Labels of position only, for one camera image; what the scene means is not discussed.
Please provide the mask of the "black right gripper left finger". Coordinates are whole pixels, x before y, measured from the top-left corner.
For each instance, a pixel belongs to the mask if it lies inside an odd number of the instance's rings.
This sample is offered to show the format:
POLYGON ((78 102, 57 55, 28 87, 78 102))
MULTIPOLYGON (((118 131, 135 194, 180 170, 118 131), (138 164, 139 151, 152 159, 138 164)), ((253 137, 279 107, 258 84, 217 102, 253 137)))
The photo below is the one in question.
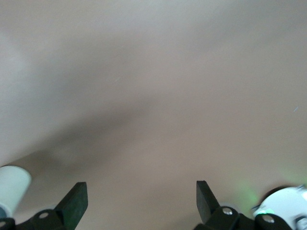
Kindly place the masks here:
POLYGON ((54 209, 39 211, 21 224, 21 230, 75 230, 87 207, 87 184, 78 182, 54 209))

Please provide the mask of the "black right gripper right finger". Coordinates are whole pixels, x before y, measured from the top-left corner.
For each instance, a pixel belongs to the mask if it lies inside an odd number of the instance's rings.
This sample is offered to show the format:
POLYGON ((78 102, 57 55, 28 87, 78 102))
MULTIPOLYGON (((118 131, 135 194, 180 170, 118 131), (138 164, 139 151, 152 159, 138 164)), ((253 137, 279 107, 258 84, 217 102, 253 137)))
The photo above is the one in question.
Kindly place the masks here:
POLYGON ((196 202, 202 220, 196 230, 255 230, 253 220, 232 207, 221 206, 206 181, 196 183, 196 202))

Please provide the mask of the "white ceramic mug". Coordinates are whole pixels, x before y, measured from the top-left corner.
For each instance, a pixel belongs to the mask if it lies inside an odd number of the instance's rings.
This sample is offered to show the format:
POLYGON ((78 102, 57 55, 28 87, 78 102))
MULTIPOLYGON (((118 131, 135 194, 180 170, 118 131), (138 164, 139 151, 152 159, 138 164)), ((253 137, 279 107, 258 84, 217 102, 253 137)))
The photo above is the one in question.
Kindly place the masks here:
POLYGON ((7 165, 0 167, 0 218, 11 218, 26 191, 32 177, 24 168, 7 165))

